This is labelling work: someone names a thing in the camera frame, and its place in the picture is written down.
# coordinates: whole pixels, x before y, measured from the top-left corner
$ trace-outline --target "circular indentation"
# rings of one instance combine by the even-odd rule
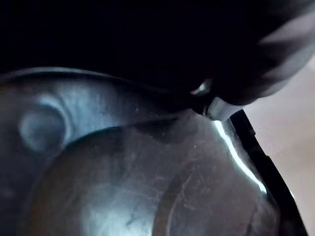
[[[38,105],[22,115],[19,133],[24,144],[38,152],[63,145],[66,126],[62,115],[53,107]]]

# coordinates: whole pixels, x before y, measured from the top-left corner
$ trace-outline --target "beige wall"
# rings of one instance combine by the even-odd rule
[[[315,236],[315,57],[286,88],[245,111]]]

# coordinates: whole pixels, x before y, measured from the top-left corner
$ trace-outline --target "dark gray surface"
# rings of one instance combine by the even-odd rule
[[[155,99],[106,79],[3,85],[0,234],[19,220],[21,235],[276,234],[277,208],[230,122]]]
[[[67,144],[104,128],[176,116],[128,84],[62,75],[1,85],[0,235],[14,235],[33,183]]]
[[[33,192],[21,235],[277,235],[265,191],[231,123],[187,111],[71,145]]]

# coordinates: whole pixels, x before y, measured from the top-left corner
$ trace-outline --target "black fabric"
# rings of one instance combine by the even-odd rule
[[[0,72],[67,66],[173,91],[190,91],[213,78],[217,95],[246,104],[283,87],[311,56],[314,27],[295,40],[260,41],[312,12],[314,2],[2,1]],[[295,69],[264,77],[305,48]]]

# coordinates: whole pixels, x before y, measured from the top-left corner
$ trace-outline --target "black plastic edge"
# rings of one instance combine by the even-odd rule
[[[307,236],[295,200],[276,166],[258,143],[256,133],[244,110],[235,113],[230,119],[243,148],[248,152],[251,161],[279,206],[281,212],[279,235]]]

